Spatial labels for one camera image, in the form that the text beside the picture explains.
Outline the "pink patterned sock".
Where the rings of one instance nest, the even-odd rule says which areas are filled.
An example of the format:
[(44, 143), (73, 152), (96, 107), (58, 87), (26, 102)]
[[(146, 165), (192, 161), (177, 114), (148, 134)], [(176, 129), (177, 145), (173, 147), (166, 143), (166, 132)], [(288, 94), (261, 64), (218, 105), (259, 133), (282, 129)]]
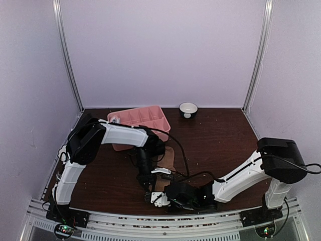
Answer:
[(120, 123), (120, 118), (118, 116), (113, 116), (110, 120), (110, 123), (116, 123), (119, 124)]

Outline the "tan brown sock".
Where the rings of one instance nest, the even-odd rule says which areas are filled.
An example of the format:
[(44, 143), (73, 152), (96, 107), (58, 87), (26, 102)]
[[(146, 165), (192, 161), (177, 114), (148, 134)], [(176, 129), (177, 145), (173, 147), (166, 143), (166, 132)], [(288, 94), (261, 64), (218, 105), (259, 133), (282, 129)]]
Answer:
[[(174, 149), (172, 147), (166, 147), (165, 155), (163, 159), (157, 163), (157, 166), (175, 171), (176, 168), (174, 167), (174, 160), (175, 160)], [(151, 184), (149, 188), (152, 192), (162, 192), (164, 191), (166, 186), (170, 185), (170, 183), (171, 183), (171, 180), (164, 179), (161, 177), (161, 175), (156, 174), (156, 183), (154, 186)]]

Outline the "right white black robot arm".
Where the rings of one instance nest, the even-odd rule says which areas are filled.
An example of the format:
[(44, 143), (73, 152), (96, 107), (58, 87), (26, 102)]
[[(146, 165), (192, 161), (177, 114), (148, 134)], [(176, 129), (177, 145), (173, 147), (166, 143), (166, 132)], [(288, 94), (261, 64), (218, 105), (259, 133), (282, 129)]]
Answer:
[(279, 208), (292, 185), (307, 174), (319, 175), (309, 170), (294, 140), (261, 138), (257, 150), (236, 169), (199, 188), (185, 180), (165, 187), (159, 198), (161, 204), (193, 211), (215, 210), (219, 203), (227, 203), (258, 182), (270, 178), (265, 192), (264, 205), (257, 210), (260, 221), (269, 221)]

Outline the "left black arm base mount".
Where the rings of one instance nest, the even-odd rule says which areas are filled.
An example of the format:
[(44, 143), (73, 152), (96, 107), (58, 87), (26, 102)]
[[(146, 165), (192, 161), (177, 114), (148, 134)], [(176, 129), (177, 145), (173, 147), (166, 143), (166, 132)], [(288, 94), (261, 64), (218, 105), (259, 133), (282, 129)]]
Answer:
[(89, 221), (89, 212), (75, 209), (57, 208), (50, 206), (46, 219), (56, 222), (53, 233), (58, 239), (68, 239), (80, 232), (79, 228), (86, 228)]

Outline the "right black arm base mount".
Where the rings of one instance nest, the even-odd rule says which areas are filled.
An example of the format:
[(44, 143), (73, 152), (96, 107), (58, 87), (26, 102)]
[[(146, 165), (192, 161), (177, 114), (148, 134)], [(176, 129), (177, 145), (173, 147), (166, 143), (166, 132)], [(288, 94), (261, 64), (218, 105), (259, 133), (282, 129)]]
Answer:
[(261, 238), (272, 238), (276, 234), (275, 221), (283, 217), (280, 208), (265, 209), (263, 207), (240, 212), (243, 227), (254, 226), (256, 234)]

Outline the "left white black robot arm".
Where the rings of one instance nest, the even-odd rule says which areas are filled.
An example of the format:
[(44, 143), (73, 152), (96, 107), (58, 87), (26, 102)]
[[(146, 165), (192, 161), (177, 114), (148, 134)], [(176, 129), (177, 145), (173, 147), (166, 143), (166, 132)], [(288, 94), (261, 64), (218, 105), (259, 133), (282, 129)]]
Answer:
[(67, 143), (57, 154), (64, 167), (57, 177), (49, 202), (50, 212), (61, 223), (72, 219), (69, 206), (76, 183), (105, 144), (133, 146), (137, 155), (137, 180), (145, 191), (154, 191), (156, 175), (152, 173), (152, 159), (165, 153), (165, 143), (158, 135), (146, 126), (126, 126), (87, 115), (69, 133)]

